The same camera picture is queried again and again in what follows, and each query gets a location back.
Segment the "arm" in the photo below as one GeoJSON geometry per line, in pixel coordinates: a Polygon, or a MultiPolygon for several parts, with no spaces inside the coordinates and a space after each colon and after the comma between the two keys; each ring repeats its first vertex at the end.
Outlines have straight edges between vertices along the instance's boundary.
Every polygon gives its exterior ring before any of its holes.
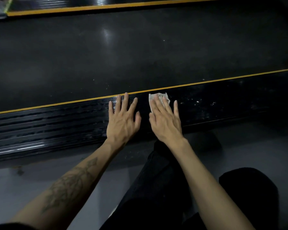
{"type": "Polygon", "coordinates": [[[167,101],[157,97],[151,101],[154,113],[150,124],[157,138],[164,142],[180,164],[208,230],[254,230],[254,227],[226,191],[200,162],[188,141],[183,137],[177,101],[174,113],[167,101]]]}
{"type": "Polygon", "coordinates": [[[127,111],[126,93],[121,109],[119,95],[113,113],[110,101],[107,139],[103,145],[28,203],[10,222],[23,223],[40,230],[66,229],[91,195],[111,159],[139,130],[139,112],[133,121],[136,104],[137,98],[127,111]]]}

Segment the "yellow edge strip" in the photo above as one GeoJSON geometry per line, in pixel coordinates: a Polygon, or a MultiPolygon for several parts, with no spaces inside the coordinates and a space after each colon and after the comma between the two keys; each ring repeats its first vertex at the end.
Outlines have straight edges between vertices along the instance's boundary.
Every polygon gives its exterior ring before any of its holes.
{"type": "Polygon", "coordinates": [[[92,5],[92,6],[65,7],[65,8],[54,8],[54,9],[41,9],[41,10],[12,11],[12,12],[8,12],[7,15],[8,16],[21,16],[21,15],[60,13],[60,12],[71,12],[71,11],[81,11],[81,10],[112,9],[112,8],[123,8],[123,7],[178,4],[178,3],[189,3],[189,2],[200,2],[200,1],[212,1],[212,0],[164,0],[164,1],[110,4],[110,5],[92,5]]]}
{"type": "MultiPolygon", "coordinates": [[[[189,86],[189,85],[199,85],[199,84],[211,83],[211,82],[215,82],[215,81],[226,81],[226,80],[232,80],[232,79],[237,79],[237,78],[253,77],[253,76],[258,76],[258,75],[264,75],[264,74],[270,74],[270,73],[280,73],[280,72],[286,72],[286,71],[288,71],[288,69],[282,69],[282,70],[277,70],[277,71],[272,71],[272,72],[265,72],[265,73],[256,73],[256,74],[244,75],[244,76],[238,76],[238,77],[229,77],[229,78],[223,78],[223,79],[217,79],[217,80],[211,80],[211,81],[201,81],[201,82],[190,83],[190,84],[185,84],[185,85],[175,85],[175,86],[169,86],[169,87],[163,87],[163,88],[153,88],[153,89],[148,89],[148,90],[130,92],[128,94],[157,91],[157,90],[167,89],[167,88],[178,88],[178,87],[184,87],[184,86],[189,86]]],[[[117,96],[117,94],[116,95],[103,96],[103,97],[94,97],[94,98],[88,98],[88,99],[82,99],[82,100],[68,101],[68,102],[60,102],[60,103],[48,104],[48,105],[42,105],[42,106],[27,107],[27,108],[15,109],[15,110],[0,111],[0,114],[16,112],[16,111],[22,111],[22,110],[31,110],[31,109],[49,107],[49,106],[58,106],[58,105],[69,104],[69,103],[90,101],[90,100],[96,100],[96,99],[102,99],[102,98],[108,98],[108,97],[115,97],[115,96],[117,96]]]]}
{"type": "Polygon", "coordinates": [[[12,2],[13,2],[13,0],[8,0],[8,3],[6,4],[6,7],[5,7],[5,9],[4,9],[4,13],[7,13],[7,12],[8,12],[8,10],[9,10],[12,2]]]}

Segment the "glossy black surface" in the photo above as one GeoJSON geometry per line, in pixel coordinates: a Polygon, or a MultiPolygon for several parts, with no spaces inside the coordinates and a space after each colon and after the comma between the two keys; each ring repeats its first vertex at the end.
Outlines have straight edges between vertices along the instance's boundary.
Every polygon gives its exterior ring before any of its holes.
{"type": "MultiPolygon", "coordinates": [[[[183,129],[206,123],[278,112],[288,116],[288,72],[165,89],[179,103],[183,129]]],[[[151,132],[148,92],[138,97],[142,116],[136,139],[151,132]]],[[[0,114],[0,160],[102,142],[108,125],[108,102],[115,98],[0,114]]]]}
{"type": "Polygon", "coordinates": [[[39,9],[53,9],[65,7],[79,7],[92,5],[110,5],[162,0],[14,0],[8,11],[25,11],[39,9]]]}
{"type": "Polygon", "coordinates": [[[272,2],[0,23],[0,111],[287,68],[288,21],[272,2]]]}

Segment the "white cloth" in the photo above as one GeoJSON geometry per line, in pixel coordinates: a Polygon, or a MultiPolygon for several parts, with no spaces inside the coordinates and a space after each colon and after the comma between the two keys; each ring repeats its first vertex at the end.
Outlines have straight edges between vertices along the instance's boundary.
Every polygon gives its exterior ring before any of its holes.
{"type": "Polygon", "coordinates": [[[167,103],[169,104],[170,100],[169,100],[169,97],[167,96],[167,93],[154,93],[154,94],[149,94],[148,95],[148,102],[149,102],[149,107],[150,107],[150,111],[153,112],[153,110],[151,109],[151,106],[150,106],[150,100],[154,99],[154,95],[158,95],[158,98],[160,100],[160,102],[162,103],[163,107],[164,107],[164,103],[163,103],[163,99],[162,97],[165,97],[166,100],[167,100],[167,103]]]}

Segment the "forearm tattoo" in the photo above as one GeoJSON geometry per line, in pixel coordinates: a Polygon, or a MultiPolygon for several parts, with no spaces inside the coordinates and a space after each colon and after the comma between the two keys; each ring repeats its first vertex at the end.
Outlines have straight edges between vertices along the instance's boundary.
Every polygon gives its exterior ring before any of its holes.
{"type": "Polygon", "coordinates": [[[59,178],[52,186],[49,188],[50,193],[46,196],[45,205],[42,208],[42,213],[51,209],[53,207],[59,207],[64,204],[69,206],[73,201],[75,201],[82,192],[83,189],[83,178],[88,178],[91,181],[95,177],[88,172],[89,168],[96,166],[97,157],[87,162],[85,168],[74,167],[70,174],[65,174],[59,178]]]}

